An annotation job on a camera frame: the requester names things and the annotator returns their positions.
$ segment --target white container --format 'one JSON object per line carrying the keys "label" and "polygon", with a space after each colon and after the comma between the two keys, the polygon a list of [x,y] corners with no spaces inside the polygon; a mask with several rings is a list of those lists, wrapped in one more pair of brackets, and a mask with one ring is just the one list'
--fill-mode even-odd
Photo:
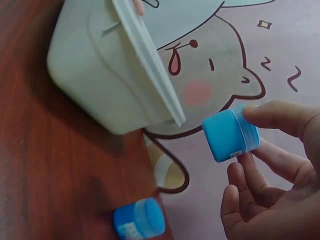
{"label": "white container", "polygon": [[47,66],[58,87],[114,134],[186,120],[132,0],[66,0]]}

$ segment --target blue jar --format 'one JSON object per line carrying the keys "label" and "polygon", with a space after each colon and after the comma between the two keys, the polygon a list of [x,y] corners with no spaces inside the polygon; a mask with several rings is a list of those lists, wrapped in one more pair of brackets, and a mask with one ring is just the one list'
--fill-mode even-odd
{"label": "blue jar", "polygon": [[218,163],[260,146],[258,128],[247,122],[242,115],[244,106],[218,112],[202,123],[206,140]]}
{"label": "blue jar", "polygon": [[153,197],[117,208],[113,225],[121,240],[154,238],[166,230],[164,213]]}

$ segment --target wooden table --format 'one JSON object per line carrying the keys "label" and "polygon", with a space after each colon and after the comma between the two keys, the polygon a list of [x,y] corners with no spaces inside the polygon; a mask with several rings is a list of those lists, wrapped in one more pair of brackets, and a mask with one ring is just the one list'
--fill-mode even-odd
{"label": "wooden table", "polygon": [[51,83],[61,6],[0,0],[0,240],[115,240],[112,210],[157,195],[141,132],[112,136]]}

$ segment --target plastic container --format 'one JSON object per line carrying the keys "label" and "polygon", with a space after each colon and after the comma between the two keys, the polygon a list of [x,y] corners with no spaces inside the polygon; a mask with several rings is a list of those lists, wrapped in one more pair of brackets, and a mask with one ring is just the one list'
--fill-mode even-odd
{"label": "plastic container", "polygon": [[260,146],[258,128],[248,123],[242,115],[244,106],[221,111],[202,123],[205,137],[218,163]]}
{"label": "plastic container", "polygon": [[114,134],[186,120],[132,0],[66,0],[47,66],[56,85]]}
{"label": "plastic container", "polygon": [[153,197],[116,209],[113,225],[122,240],[154,238],[166,230],[164,213]]}

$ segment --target hand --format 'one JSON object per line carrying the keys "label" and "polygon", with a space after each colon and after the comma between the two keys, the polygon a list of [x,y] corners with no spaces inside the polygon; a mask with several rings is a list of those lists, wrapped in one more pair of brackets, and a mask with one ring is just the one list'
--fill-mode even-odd
{"label": "hand", "polygon": [[136,12],[140,15],[143,16],[145,14],[145,8],[142,3],[142,0],[133,0]]}
{"label": "hand", "polygon": [[[221,220],[229,240],[320,239],[320,108],[273,101],[246,107],[244,118],[260,128],[280,129],[303,142],[308,159],[266,141],[238,157],[228,168],[229,186]],[[253,155],[293,183],[291,190],[271,187]]]}

